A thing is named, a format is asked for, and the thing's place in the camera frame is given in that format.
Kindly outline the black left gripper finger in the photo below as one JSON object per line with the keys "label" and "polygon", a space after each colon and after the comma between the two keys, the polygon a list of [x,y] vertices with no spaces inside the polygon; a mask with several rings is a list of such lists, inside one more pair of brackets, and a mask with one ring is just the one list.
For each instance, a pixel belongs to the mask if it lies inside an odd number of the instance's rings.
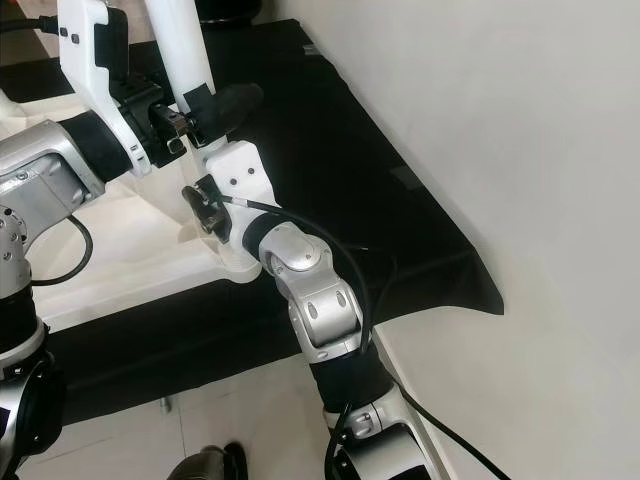
{"label": "black left gripper finger", "polygon": [[206,84],[195,91],[195,125],[200,141],[227,136],[264,100],[264,91],[253,83],[229,84],[211,91]]}

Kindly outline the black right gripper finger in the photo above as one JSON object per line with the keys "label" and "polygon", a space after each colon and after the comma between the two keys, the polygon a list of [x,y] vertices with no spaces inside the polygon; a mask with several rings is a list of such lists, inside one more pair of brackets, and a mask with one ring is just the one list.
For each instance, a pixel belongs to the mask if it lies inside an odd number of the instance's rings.
{"label": "black right gripper finger", "polygon": [[184,186],[182,196],[195,215],[202,232],[210,236],[223,236],[223,210],[209,193],[197,186]]}

